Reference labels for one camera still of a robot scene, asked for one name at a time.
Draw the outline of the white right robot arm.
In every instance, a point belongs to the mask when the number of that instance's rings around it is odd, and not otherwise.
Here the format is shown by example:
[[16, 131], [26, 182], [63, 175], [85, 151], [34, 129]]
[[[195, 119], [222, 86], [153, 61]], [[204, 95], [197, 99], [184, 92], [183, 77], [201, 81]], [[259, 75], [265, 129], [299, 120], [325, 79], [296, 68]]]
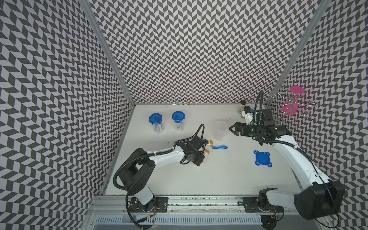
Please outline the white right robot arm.
[[257, 208], [260, 212], [277, 212], [280, 208], [297, 211], [306, 220], [339, 215], [345, 187], [331, 180], [317, 168], [311, 158], [296, 143], [285, 125], [277, 125], [272, 111], [263, 108], [264, 92], [260, 91], [251, 120], [237, 122], [229, 130], [236, 136], [252, 138], [260, 145], [272, 145], [286, 160], [301, 183], [299, 193], [266, 188], [259, 192]]

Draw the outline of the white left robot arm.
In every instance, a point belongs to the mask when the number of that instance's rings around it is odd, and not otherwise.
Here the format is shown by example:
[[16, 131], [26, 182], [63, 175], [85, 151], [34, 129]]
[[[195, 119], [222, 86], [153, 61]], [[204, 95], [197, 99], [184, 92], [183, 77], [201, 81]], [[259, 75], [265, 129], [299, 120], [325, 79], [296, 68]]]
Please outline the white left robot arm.
[[205, 159], [205, 125], [201, 124], [196, 133], [188, 138], [177, 140], [173, 146], [159, 151], [136, 149], [115, 172], [113, 185], [126, 191], [126, 198], [133, 196], [128, 210], [138, 208], [138, 212], [154, 211], [161, 201], [155, 197], [147, 185], [153, 171], [173, 163], [193, 163], [200, 166]]

